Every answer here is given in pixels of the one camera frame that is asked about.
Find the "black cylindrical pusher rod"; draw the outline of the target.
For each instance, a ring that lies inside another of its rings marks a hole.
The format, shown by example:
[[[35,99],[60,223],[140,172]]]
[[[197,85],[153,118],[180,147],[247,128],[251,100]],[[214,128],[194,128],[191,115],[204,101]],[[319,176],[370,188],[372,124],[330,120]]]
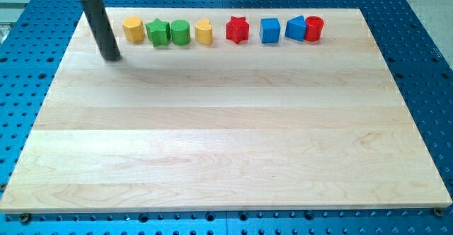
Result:
[[[120,50],[117,46],[103,0],[79,1],[102,58],[111,62],[120,60]]]

